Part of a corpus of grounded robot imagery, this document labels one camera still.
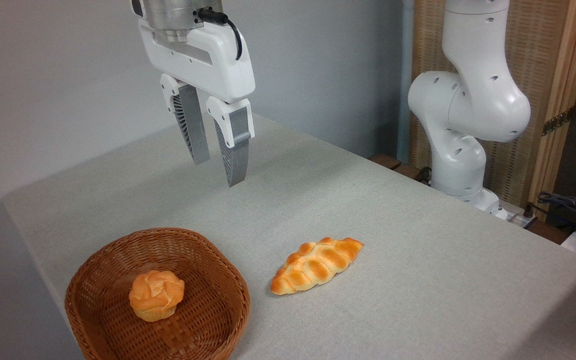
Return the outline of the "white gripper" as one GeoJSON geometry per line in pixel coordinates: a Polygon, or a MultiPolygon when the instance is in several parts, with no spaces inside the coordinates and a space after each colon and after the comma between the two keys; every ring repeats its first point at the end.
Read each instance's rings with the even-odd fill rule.
{"type": "Polygon", "coordinates": [[[228,186],[243,182],[250,139],[255,137],[246,97],[256,89],[244,36],[240,36],[238,58],[236,35],[228,25],[206,23],[190,30],[185,42],[168,41],[144,19],[138,20],[138,29],[151,64],[163,73],[160,85],[167,109],[178,123],[193,162],[198,165],[210,159],[199,89],[211,95],[206,109],[214,119],[228,186]]]}

